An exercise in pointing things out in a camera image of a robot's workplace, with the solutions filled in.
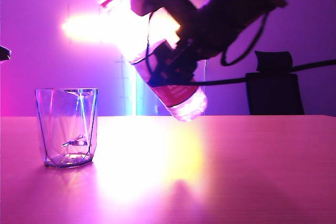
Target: office chair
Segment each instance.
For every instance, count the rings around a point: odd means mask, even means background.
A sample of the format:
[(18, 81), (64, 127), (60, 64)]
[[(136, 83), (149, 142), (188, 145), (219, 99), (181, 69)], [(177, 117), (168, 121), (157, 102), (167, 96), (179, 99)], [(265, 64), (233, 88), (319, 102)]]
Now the office chair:
[(251, 115), (303, 115), (298, 76), (289, 52), (255, 52), (260, 72), (246, 74)]

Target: purple wall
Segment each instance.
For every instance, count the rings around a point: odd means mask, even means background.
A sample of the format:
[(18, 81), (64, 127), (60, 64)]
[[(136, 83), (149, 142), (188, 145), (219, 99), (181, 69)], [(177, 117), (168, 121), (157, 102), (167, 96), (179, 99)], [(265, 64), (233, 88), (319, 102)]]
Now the purple wall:
[[(206, 0), (191, 0), (200, 6)], [(260, 51), (288, 50), (294, 65), (335, 59), (336, 0), (288, 0), (271, 13), (255, 47)], [(129, 114), (130, 81), (121, 53), (111, 43), (82, 43), (69, 39), (62, 23), (77, 13), (99, 14), (96, 0), (1, 0), (1, 44), (13, 51), (1, 65), (1, 116), (35, 115), (34, 89), (98, 87), (99, 114)], [(228, 59), (247, 46), (259, 21), (230, 47)], [(243, 77), (256, 69), (254, 54), (232, 67), (221, 67), (219, 57), (208, 61), (207, 80)], [(203, 63), (197, 80), (203, 80)], [(336, 116), (336, 67), (299, 72), (300, 91), (307, 114)], [(206, 87), (207, 114), (248, 114), (244, 84)], [(139, 113), (155, 114), (156, 100), (145, 89)], [(165, 114), (160, 108), (159, 114)]]

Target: bottle label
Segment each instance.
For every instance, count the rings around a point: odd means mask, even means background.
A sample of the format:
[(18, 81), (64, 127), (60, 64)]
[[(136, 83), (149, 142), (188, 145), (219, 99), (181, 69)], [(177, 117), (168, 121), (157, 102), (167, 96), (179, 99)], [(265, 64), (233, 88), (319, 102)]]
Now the bottle label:
[[(155, 57), (150, 57), (150, 64), (153, 66), (153, 61)], [(146, 60), (143, 59), (136, 64), (133, 64), (135, 69), (141, 78), (148, 84), (151, 74), (148, 71)], [(153, 90), (157, 97), (164, 103), (166, 107), (172, 107), (186, 101), (191, 97), (198, 89), (198, 86), (183, 86), (183, 85), (165, 85), (152, 87), (148, 86)]]

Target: wire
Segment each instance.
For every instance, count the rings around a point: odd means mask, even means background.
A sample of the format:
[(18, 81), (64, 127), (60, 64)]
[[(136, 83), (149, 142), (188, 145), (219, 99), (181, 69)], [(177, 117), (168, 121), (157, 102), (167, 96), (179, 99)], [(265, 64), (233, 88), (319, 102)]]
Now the wire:
[[(318, 68), (318, 67), (325, 67), (325, 66), (331, 66), (336, 65), (336, 59), (335, 60), (325, 60), (325, 61), (317, 61), (313, 63), (303, 64), (303, 65), (297, 65), (295, 67), (292, 67), (289, 72), (285, 73), (291, 73), (291, 72), (297, 72), (312, 68)], [(222, 85), (222, 84), (234, 84), (234, 83), (242, 83), (245, 82), (246, 78), (234, 78), (234, 79), (225, 79), (225, 80), (216, 80), (216, 81), (193, 81), (193, 82), (179, 82), (179, 83), (165, 83), (165, 85), (182, 85), (182, 86), (214, 86), (214, 85)]]
[(154, 12), (151, 12), (150, 15), (149, 15), (149, 18), (148, 18), (148, 32), (147, 32), (147, 46), (146, 46), (146, 56), (145, 56), (145, 59), (146, 59), (146, 65), (147, 65), (147, 69), (148, 69), (148, 72), (150, 74), (153, 73), (153, 70), (149, 64), (149, 27), (150, 27), (150, 21), (151, 21), (151, 18), (153, 16)]
[(264, 32), (264, 28), (266, 25), (266, 21), (268, 18), (269, 12), (267, 12), (264, 16), (263, 19), (261, 21), (261, 25), (259, 27), (259, 30), (257, 32), (257, 34), (254, 36), (253, 40), (251, 41), (250, 45), (247, 47), (247, 49), (245, 50), (245, 52), (243, 52), (242, 55), (240, 55), (237, 59), (235, 59), (234, 61), (227, 63), (226, 62), (226, 50), (223, 52), (222, 54), (222, 59), (221, 59), (221, 64), (222, 66), (228, 67), (228, 66), (232, 66), (234, 64), (237, 64), (238, 62), (240, 62), (241, 60), (245, 59), (247, 57), (247, 55), (251, 52), (251, 50), (254, 48), (254, 46), (256, 45), (256, 43), (258, 42), (258, 40), (260, 39), (261, 35)]

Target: glass cup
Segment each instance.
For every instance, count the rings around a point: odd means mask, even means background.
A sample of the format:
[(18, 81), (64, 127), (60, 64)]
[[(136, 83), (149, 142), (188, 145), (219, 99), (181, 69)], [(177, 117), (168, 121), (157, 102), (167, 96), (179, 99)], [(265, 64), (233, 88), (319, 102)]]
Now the glass cup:
[(46, 166), (92, 161), (97, 144), (97, 88), (36, 89), (40, 149)]

